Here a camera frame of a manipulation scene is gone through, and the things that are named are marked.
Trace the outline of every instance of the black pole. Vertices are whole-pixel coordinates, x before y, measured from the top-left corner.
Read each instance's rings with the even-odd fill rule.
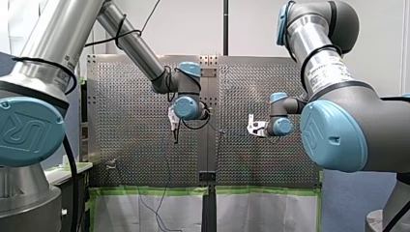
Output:
[[[228,55],[228,3],[229,0],[223,0],[223,55]]]

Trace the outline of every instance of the robotic arm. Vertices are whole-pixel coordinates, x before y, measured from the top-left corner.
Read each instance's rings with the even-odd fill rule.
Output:
[[[358,33],[359,19],[343,2],[282,8],[278,44],[289,49],[301,68],[307,101],[274,93],[265,134],[287,135],[287,115],[302,114],[303,144],[319,166],[344,172],[409,172],[409,103],[405,98],[381,100],[342,62]]]
[[[178,93],[172,115],[183,120],[209,117],[206,105],[199,101],[199,65],[183,62],[175,71],[164,67],[140,34],[132,33],[132,25],[113,1],[56,4],[55,8],[47,4],[15,68],[0,78],[0,224],[4,231],[61,229],[60,190],[48,184],[40,161],[63,143],[69,108],[66,90],[96,20],[111,36],[121,35],[117,45],[151,80],[156,93]]]
[[[23,58],[0,79],[0,131],[5,143],[0,144],[0,165],[35,164],[61,145],[69,107],[65,91],[96,20],[112,37],[134,31],[113,1],[61,1],[56,10],[44,13]],[[183,62],[176,71],[164,67],[138,33],[119,38],[118,45],[151,80],[156,93],[178,93],[172,106],[176,116],[207,119],[206,106],[199,101],[198,64]],[[39,129],[36,134],[33,127]]]

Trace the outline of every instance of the printed label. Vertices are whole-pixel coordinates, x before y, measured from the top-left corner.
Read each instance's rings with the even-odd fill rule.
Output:
[[[346,65],[338,57],[331,58],[307,72],[307,81],[313,93],[332,84],[354,80]]]

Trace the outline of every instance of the metal frame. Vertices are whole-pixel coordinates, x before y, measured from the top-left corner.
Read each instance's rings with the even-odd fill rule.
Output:
[[[221,140],[221,137],[223,134],[226,132],[224,126],[221,126],[220,124],[222,123],[221,121],[221,110],[220,110],[220,105],[222,103],[221,99],[221,89],[220,86],[223,83],[222,76],[224,76],[227,72],[227,70],[234,70],[237,67],[240,66],[247,66],[252,69],[252,67],[259,66],[259,67],[266,67],[269,68],[268,72],[266,72],[265,78],[283,78],[286,77],[288,79],[285,79],[286,86],[281,86],[281,85],[275,85],[272,89],[266,89],[267,86],[263,86],[264,90],[262,91],[263,93],[260,93],[261,99],[259,99],[260,102],[265,102],[266,103],[266,117],[269,116],[269,94],[274,93],[274,92],[279,92],[282,90],[289,91],[289,95],[297,95],[299,94],[299,70],[296,68],[296,66],[293,64],[293,62],[290,59],[287,58],[255,58],[255,57],[220,57],[216,55],[198,55],[198,56],[159,56],[161,62],[164,65],[170,65],[171,67],[175,67],[179,62],[183,61],[192,61],[199,63],[201,66],[201,86],[202,86],[202,91],[200,95],[200,99],[208,104],[208,106],[211,109],[212,113],[212,118],[210,120],[210,125],[205,127],[202,130],[196,130],[195,132],[184,130],[184,126],[181,126],[181,133],[180,137],[184,140],[187,141],[187,139],[190,140],[195,140],[192,142],[190,145],[193,146],[195,149],[196,153],[196,172],[191,173],[191,176],[194,176],[195,181],[191,181],[189,183],[178,183],[178,182],[172,182],[167,184],[168,187],[188,187],[188,186],[202,186],[202,187],[208,187],[209,192],[207,195],[204,195],[203,197],[203,226],[202,226],[202,231],[217,231],[217,197],[216,197],[216,185],[260,185],[260,186],[274,186],[274,187],[287,187],[287,188],[298,188],[298,189],[319,189],[321,188],[320,182],[319,182],[319,168],[311,163],[311,161],[308,159],[307,156],[301,156],[301,149],[302,149],[302,143],[300,140],[300,135],[293,135],[289,136],[290,138],[283,138],[285,140],[284,145],[289,145],[289,146],[299,146],[297,151],[298,151],[298,156],[291,157],[289,156],[290,159],[293,159],[296,163],[296,166],[293,167],[300,167],[298,164],[305,164],[308,166],[310,173],[303,173],[303,171],[296,171],[295,173],[301,173],[301,177],[309,176],[310,181],[306,183],[301,183],[301,182],[275,182],[275,181],[260,181],[260,182],[249,182],[249,183],[244,183],[241,181],[232,183],[232,182],[224,182],[223,179],[218,179],[218,175],[224,175],[223,172],[220,172],[218,169],[218,154],[220,151],[222,151],[221,146],[223,146],[223,141]],[[111,178],[110,175],[113,175],[112,180],[109,183],[106,183],[105,186],[112,186],[112,185],[150,185],[154,187],[164,187],[165,182],[158,181],[158,178],[156,179],[155,177],[152,179],[152,182],[139,182],[139,181],[131,181],[131,182],[122,182],[121,176],[122,174],[120,173],[120,168],[117,168],[119,165],[121,165],[120,161],[116,160],[107,160],[102,158],[102,149],[99,145],[99,135],[96,133],[96,131],[99,129],[101,125],[98,124],[98,113],[99,113],[99,93],[98,93],[98,76],[99,74],[99,66],[100,65],[107,65],[107,64],[114,64],[120,67],[121,69],[127,69],[127,72],[134,73],[136,75],[135,77],[135,82],[137,83],[131,83],[131,85],[143,85],[143,86],[149,86],[150,82],[143,76],[142,72],[138,70],[138,68],[132,63],[132,61],[126,56],[126,55],[89,55],[88,56],[88,125],[89,125],[89,158],[90,160],[97,161],[97,165],[94,168],[94,171],[91,173],[90,177],[90,182],[91,186],[100,186],[102,181],[97,180],[97,179],[102,179],[102,178]],[[272,72],[275,72],[275,69],[271,69],[272,65],[278,65],[280,66],[280,69],[278,72],[284,72],[284,76],[275,76]],[[112,78],[108,81],[108,83],[115,85],[113,83],[113,78],[130,78],[122,76],[121,71],[118,71],[119,74],[112,72]],[[127,88],[125,86],[121,86],[121,89],[113,89],[113,91],[117,91],[118,94],[121,95],[121,91],[124,91],[124,88]],[[158,97],[156,95],[151,96],[152,99],[147,99],[147,100],[139,100],[139,101],[153,101],[153,104],[155,104],[155,101],[158,100],[158,98],[162,98],[164,102],[166,102],[166,97]],[[167,108],[164,107],[166,106],[165,104],[162,104],[161,107],[163,107],[161,110],[163,110],[164,113],[166,113]],[[298,121],[298,116],[291,116],[293,120],[296,122]],[[199,126],[203,124],[203,121],[199,122],[190,122],[193,126]],[[144,140],[136,140],[135,142],[144,142]],[[270,151],[273,151],[273,154],[276,151],[276,147],[270,146],[269,149]],[[147,160],[145,160],[142,157],[139,157],[139,161],[142,163],[147,163]],[[138,179],[141,178],[140,176],[136,176],[134,174],[134,178]]]

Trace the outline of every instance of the white wall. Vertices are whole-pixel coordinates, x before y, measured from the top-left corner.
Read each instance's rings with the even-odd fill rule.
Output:
[[[141,29],[157,0],[115,2]],[[142,37],[156,54],[222,53],[222,1],[162,0]],[[114,43],[107,51],[118,52]]]
[[[286,2],[230,1],[230,55],[287,57],[285,48],[276,45],[278,11]],[[405,1],[345,2],[357,11],[361,23],[358,41],[345,56],[351,73],[382,96],[400,94]]]

